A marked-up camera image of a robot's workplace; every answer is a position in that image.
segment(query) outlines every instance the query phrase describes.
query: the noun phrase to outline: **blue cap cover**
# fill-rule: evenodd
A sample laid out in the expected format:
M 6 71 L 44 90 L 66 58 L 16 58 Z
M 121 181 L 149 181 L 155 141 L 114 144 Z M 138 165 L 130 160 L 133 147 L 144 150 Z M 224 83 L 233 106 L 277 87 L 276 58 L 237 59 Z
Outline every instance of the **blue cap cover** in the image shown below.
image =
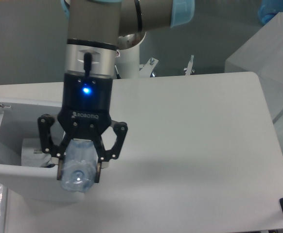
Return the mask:
M 195 0 L 174 0 L 171 28 L 188 23 L 195 13 Z

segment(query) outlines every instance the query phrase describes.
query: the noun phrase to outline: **gray wall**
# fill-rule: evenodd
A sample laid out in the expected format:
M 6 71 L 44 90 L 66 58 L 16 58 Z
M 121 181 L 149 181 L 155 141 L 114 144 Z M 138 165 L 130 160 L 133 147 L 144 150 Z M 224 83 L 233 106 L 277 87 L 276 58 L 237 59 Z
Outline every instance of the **gray wall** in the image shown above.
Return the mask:
M 160 76 L 181 75 L 190 55 L 196 73 L 220 73 L 225 60 L 261 25 L 260 0 L 196 0 L 191 23 L 149 32 L 141 62 L 160 60 Z M 60 82 L 68 22 L 59 0 L 0 2 L 0 84 Z

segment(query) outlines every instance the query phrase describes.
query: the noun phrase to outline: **transparent plastic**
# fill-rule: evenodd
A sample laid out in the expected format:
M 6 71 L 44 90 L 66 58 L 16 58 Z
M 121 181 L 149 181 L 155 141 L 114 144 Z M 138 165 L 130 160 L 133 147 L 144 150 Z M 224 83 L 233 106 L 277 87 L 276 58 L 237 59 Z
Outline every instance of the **transparent plastic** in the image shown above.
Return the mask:
M 258 18 L 265 25 L 279 12 L 283 12 L 283 0 L 263 0 Z
M 72 140 L 67 147 L 61 186 L 70 192 L 87 192 L 94 184 L 97 153 L 93 142 Z

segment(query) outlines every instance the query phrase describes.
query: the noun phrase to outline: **white surface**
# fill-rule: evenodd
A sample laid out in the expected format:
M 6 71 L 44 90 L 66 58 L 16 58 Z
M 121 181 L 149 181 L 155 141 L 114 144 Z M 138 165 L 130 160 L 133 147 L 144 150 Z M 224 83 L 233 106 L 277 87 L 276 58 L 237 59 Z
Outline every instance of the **white surface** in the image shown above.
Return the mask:
M 0 97 L 60 100 L 48 91 L 61 87 L 2 86 Z M 283 228 L 283 157 L 255 74 L 115 81 L 110 113 L 129 130 L 101 182 L 76 204 L 11 192 L 6 233 Z

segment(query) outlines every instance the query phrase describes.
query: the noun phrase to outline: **white tabletop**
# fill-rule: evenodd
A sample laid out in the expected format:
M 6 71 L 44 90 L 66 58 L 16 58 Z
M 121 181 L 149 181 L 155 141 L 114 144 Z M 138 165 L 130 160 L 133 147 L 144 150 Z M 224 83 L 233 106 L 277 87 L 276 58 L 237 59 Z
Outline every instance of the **white tabletop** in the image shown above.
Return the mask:
M 61 96 L 62 83 L 0 86 L 0 100 Z M 110 114 L 129 131 L 101 182 L 74 204 L 9 192 L 6 233 L 283 228 L 283 156 L 255 74 L 115 81 Z

